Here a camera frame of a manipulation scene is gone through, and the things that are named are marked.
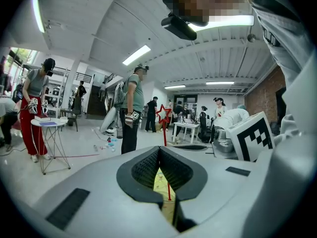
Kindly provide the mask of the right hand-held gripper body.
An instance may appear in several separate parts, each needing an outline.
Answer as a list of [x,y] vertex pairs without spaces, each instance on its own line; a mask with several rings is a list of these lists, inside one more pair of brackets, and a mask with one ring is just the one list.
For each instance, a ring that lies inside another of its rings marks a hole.
[[259,154],[275,147],[264,112],[227,111],[214,122],[212,148],[218,158],[254,162]]

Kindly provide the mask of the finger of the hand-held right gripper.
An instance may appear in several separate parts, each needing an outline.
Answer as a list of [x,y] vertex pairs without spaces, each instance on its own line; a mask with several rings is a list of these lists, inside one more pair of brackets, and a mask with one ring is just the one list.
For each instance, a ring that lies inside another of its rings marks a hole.
[[173,145],[169,146],[177,149],[187,150],[187,151],[205,151],[207,146],[199,144],[186,144],[186,145]]

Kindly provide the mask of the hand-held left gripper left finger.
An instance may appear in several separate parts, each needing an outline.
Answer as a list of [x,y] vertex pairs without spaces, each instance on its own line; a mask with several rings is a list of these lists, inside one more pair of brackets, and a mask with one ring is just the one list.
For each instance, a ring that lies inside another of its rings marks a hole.
[[46,238],[173,238],[154,183],[159,147],[93,162],[49,189],[35,204]]

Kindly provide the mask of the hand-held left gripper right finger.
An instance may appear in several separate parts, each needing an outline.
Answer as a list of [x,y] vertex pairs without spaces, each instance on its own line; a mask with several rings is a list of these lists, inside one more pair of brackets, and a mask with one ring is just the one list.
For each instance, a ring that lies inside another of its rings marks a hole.
[[195,198],[179,202],[185,233],[243,233],[254,227],[247,219],[263,186],[272,150],[260,153],[255,163],[216,158],[211,154],[162,146],[191,166],[192,178],[176,191],[199,190]]

